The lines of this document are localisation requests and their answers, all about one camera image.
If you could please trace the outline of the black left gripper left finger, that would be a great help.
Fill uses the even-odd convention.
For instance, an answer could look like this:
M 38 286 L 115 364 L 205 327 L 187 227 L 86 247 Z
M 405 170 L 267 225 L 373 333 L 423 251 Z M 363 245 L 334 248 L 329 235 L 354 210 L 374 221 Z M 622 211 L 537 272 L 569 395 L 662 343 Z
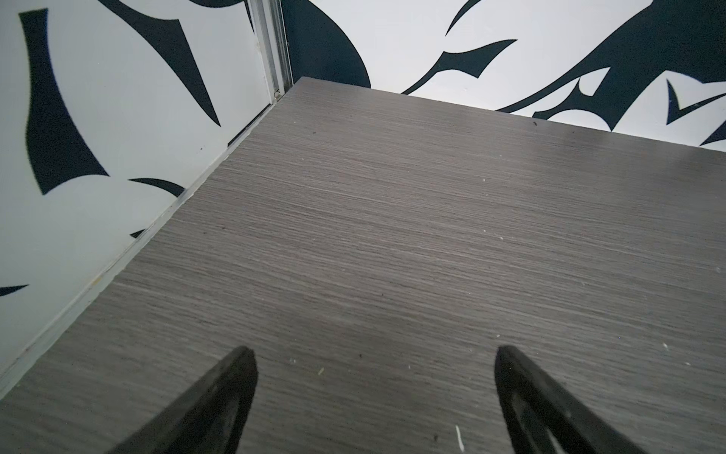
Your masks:
M 236 453 L 258 381 L 240 346 L 111 453 Z

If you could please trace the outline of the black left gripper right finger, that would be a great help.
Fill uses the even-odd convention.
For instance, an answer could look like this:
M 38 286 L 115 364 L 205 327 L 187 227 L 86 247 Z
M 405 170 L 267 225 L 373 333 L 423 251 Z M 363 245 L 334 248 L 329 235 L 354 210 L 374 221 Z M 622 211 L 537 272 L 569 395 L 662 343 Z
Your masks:
M 495 385 L 516 453 L 642 453 L 513 345 L 495 358 Z

